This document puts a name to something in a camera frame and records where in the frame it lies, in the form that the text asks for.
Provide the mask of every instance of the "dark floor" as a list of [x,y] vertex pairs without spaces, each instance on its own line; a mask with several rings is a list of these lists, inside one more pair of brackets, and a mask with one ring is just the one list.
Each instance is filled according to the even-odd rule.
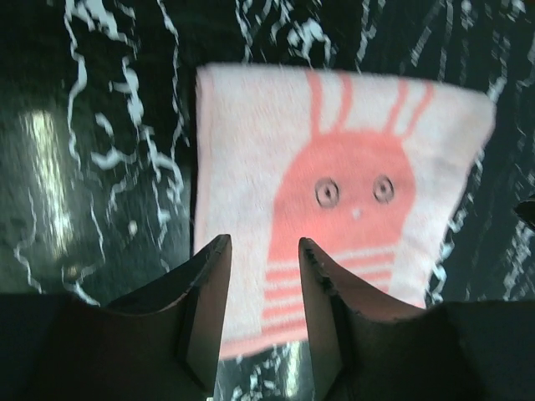
[[[429,304],[533,299],[535,8],[520,0],[10,0],[0,6],[0,291],[105,304],[190,256],[194,69],[285,63],[486,92],[497,127]],[[318,22],[321,32],[314,28]],[[306,344],[221,362],[220,400],[310,400]]]

